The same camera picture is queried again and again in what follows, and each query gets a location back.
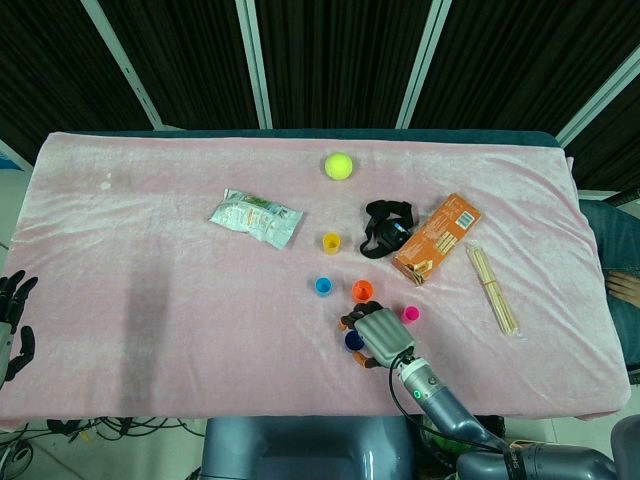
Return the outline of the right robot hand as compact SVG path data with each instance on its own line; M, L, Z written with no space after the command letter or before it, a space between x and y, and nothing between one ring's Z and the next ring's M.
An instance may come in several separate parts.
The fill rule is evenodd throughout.
M339 320L339 328L355 333L363 342L352 358L362 368L399 368L416 359L415 340L399 317L376 301L358 303Z

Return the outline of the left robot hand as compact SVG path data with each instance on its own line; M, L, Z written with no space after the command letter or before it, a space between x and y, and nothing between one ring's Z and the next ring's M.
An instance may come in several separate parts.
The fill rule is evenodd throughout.
M38 282L37 277L25 280L26 272L17 271L10 277L1 278L1 385L13 381L16 375L35 356L35 334L30 326L18 329L25 303ZM21 348L17 356L11 357L14 337L20 331Z

